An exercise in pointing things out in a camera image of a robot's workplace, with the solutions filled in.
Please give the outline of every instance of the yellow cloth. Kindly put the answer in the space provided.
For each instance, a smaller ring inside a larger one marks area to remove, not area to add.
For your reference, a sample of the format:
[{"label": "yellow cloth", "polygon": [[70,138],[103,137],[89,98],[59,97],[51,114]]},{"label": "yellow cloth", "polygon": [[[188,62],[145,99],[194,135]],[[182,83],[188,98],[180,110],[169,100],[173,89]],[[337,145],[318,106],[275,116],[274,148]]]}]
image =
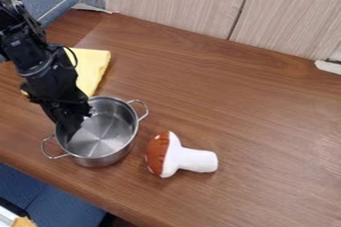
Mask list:
[{"label": "yellow cloth", "polygon": [[27,217],[18,217],[15,219],[12,227],[37,227],[37,225]]},{"label": "yellow cloth", "polygon": [[[73,55],[69,50],[64,49],[68,54],[71,62],[75,64]],[[88,97],[91,97],[102,79],[105,70],[111,59],[111,53],[103,50],[79,49],[72,48],[77,56],[78,66],[76,71],[78,79],[77,87],[82,90]]]}]

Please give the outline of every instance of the table surface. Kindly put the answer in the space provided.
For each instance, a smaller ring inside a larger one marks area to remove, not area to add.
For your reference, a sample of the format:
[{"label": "table surface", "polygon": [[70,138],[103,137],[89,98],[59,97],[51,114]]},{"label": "table surface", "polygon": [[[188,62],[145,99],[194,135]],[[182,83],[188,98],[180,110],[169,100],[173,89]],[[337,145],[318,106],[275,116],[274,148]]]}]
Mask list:
[{"label": "table surface", "polygon": [[[1,161],[139,226],[341,226],[341,77],[117,14],[73,10],[48,33],[54,43],[110,50],[97,94],[143,100],[150,116],[115,165],[47,159],[40,141],[54,125],[21,96],[13,66],[1,64]],[[162,130],[215,151],[218,171],[150,174],[144,153]]]}]

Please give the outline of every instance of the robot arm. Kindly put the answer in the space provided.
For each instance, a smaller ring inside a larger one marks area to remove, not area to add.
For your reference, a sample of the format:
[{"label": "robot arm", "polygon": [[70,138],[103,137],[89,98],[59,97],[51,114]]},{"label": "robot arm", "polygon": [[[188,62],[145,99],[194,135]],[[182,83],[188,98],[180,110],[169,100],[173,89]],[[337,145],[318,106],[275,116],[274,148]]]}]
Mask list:
[{"label": "robot arm", "polygon": [[21,0],[0,0],[0,54],[26,79],[21,89],[29,101],[69,134],[90,116],[88,97],[76,86],[77,57],[72,66],[63,46],[46,42],[44,29]]}]

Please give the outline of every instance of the metal handle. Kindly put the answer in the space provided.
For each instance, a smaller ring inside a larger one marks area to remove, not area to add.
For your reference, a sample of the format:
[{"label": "metal handle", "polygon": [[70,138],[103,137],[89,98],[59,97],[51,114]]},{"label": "metal handle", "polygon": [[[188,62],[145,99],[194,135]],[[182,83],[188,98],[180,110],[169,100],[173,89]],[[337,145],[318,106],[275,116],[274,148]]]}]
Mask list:
[{"label": "metal handle", "polygon": [[53,138],[53,137],[55,137],[54,134],[53,134],[53,135],[50,135],[50,136],[48,136],[48,137],[46,137],[46,138],[41,142],[40,148],[41,148],[43,154],[44,154],[46,157],[48,157],[49,159],[59,159],[59,158],[64,157],[64,156],[68,156],[69,153],[65,153],[65,154],[58,155],[58,156],[51,156],[51,155],[49,155],[49,154],[46,152],[46,150],[45,150],[45,144],[47,143],[47,141],[49,141],[49,140],[50,140],[51,138]]},{"label": "metal handle", "polygon": [[146,109],[146,112],[144,115],[142,115],[141,117],[139,117],[139,121],[143,120],[144,118],[146,118],[146,116],[150,113],[150,111],[148,110],[148,107],[147,105],[143,102],[143,101],[140,101],[140,100],[131,100],[131,101],[128,101],[128,104],[132,104],[132,103],[138,103],[138,104],[141,104],[142,106],[144,106],[144,108]]}]

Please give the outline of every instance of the pot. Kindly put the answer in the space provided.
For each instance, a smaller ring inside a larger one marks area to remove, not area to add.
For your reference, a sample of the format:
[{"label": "pot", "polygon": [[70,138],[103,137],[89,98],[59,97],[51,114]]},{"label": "pot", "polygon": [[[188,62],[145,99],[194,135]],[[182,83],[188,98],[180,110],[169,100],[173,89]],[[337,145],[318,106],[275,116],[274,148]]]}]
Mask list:
[{"label": "pot", "polygon": [[[146,112],[141,117],[132,104],[142,105]],[[93,115],[85,117],[81,127],[70,136],[57,123],[56,133],[41,143],[43,154],[50,159],[73,156],[76,163],[85,167],[103,167],[126,156],[133,147],[133,139],[138,133],[139,122],[149,110],[140,100],[124,102],[110,97],[89,99]],[[65,154],[52,156],[46,151],[46,143],[55,138]]]}]

